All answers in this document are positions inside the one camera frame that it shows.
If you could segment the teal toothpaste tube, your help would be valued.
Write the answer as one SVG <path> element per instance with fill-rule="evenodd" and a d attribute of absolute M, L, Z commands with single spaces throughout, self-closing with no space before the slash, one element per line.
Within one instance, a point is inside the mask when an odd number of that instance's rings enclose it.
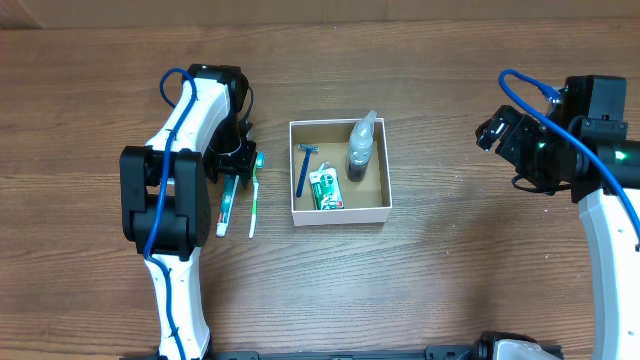
<path fill-rule="evenodd" d="M 221 197 L 220 213 L 216 224 L 216 236 L 224 237 L 226 235 L 232 208 L 234 204 L 235 195 L 237 192 L 237 186 L 239 183 L 239 177 L 237 175 L 226 174 L 224 177 L 223 193 Z"/>

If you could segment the green white toothbrush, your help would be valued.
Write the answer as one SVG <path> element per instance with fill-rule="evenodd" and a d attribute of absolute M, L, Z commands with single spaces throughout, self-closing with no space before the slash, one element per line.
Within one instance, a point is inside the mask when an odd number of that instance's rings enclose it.
<path fill-rule="evenodd" d="M 250 239 L 253 239 L 255 236 L 255 229 L 256 229 L 256 223 L 257 223 L 258 194 L 259 194 L 259 180 L 257 176 L 257 171 L 264 167 L 264 163 L 265 163 L 265 154 L 263 152 L 258 152 L 255 166 L 253 169 L 253 174 L 252 174 L 253 199 L 252 199 L 251 222 L 250 222 L 250 229 L 249 229 Z"/>

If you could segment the blue disposable razor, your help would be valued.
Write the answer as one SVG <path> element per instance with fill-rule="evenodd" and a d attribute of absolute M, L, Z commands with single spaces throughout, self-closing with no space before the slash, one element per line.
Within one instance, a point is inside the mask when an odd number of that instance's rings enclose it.
<path fill-rule="evenodd" d="M 301 197 L 304 190 L 304 186 L 305 186 L 305 179 L 308 172 L 308 166 L 309 166 L 311 155 L 313 153 L 317 153 L 319 151 L 319 147 L 317 145 L 299 144 L 298 148 L 305 152 L 305 156 L 302 162 L 302 167 L 300 170 L 299 180 L 296 188 L 296 196 Z"/>

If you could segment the green soap packet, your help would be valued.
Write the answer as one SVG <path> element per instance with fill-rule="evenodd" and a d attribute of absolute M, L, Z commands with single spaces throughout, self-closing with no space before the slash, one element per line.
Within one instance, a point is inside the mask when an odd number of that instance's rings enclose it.
<path fill-rule="evenodd" d="M 329 162 L 324 162 L 309 174 L 314 208 L 318 211 L 344 208 L 338 173 Z"/>

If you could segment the clear bottle with dark liquid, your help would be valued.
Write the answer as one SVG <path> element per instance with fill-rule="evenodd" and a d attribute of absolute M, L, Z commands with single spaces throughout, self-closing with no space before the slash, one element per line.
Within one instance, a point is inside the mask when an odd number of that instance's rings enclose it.
<path fill-rule="evenodd" d="M 349 137 L 347 177 L 350 181 L 364 179 L 371 157 L 377 112 L 371 110 L 353 127 Z"/>

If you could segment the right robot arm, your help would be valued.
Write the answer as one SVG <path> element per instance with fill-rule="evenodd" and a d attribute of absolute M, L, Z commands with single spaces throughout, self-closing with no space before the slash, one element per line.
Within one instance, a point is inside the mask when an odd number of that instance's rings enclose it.
<path fill-rule="evenodd" d="M 525 191 L 569 191 L 585 231 L 595 359 L 639 356 L 639 144 L 627 137 L 627 82 L 570 76 L 554 88 L 514 69 L 498 82 L 511 104 L 476 130 L 476 143 L 514 166 Z"/>

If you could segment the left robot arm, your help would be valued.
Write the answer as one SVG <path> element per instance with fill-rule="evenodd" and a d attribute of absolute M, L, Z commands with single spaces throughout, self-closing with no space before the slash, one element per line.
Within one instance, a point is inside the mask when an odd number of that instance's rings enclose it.
<path fill-rule="evenodd" d="M 208 185 L 226 182 L 226 223 L 237 187 L 253 182 L 264 156 L 249 137 L 254 94 L 239 67 L 193 64 L 175 72 L 182 92 L 162 129 L 120 155 L 122 226 L 154 286 L 161 331 L 154 358 L 211 359 L 200 284 L 212 227 Z"/>

